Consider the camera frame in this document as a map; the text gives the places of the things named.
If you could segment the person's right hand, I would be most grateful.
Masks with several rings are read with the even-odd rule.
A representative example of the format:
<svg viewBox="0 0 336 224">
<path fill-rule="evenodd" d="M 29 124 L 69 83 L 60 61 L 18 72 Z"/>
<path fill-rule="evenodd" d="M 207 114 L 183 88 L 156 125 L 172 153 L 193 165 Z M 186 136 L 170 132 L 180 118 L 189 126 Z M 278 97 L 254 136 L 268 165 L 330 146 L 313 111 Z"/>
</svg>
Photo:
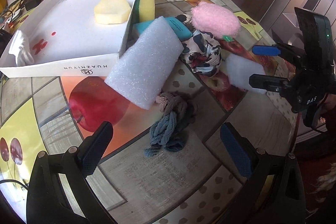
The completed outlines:
<svg viewBox="0 0 336 224">
<path fill-rule="evenodd" d="M 323 118 L 326 123 L 330 123 L 335 120 L 335 105 L 336 95 L 329 94 L 321 109 L 321 118 Z"/>
</svg>

